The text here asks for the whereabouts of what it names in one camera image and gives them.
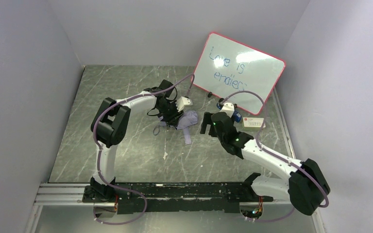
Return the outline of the lilac and black folding umbrella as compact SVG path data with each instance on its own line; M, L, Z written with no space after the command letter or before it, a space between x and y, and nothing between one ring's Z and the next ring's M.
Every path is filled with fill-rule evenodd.
M176 130L182 130L184 134L185 144L191 145L192 140L189 132L189 128L193 125L198 123L198 113L196 111L186 111L176 126L170 126L166 122L160 122L154 127L153 135L158 135L160 133L160 129L163 127L170 127Z

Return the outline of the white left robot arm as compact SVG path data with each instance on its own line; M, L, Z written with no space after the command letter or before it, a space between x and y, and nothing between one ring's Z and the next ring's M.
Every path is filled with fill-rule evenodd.
M183 110L176 99L169 99L175 86L163 80L158 87L146 88L137 95L114 100L105 98L91 124L97 145L96 171L90 180L95 195L108 200L115 194L114 166L118 144L124 139L130 116L147 110L157 110L156 116L166 126L176 127Z

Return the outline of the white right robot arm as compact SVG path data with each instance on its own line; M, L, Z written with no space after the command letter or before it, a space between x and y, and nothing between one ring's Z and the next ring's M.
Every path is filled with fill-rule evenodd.
M244 184L253 194L288 200L297 211L307 216L318 208L328 207L330 187L317 162L290 158L266 147L257 138L238 131L225 112L206 112L202 134L208 125L208 134L216 137L227 153L261 165L277 175L277 178L259 174L249 177Z

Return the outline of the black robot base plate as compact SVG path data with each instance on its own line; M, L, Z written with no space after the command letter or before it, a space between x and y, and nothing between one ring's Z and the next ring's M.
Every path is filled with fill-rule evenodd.
M250 178L226 183L119 183L118 188L112 188L91 179L82 202L123 215L142 211L239 213L242 203L273 201L273 197L258 196L249 181Z

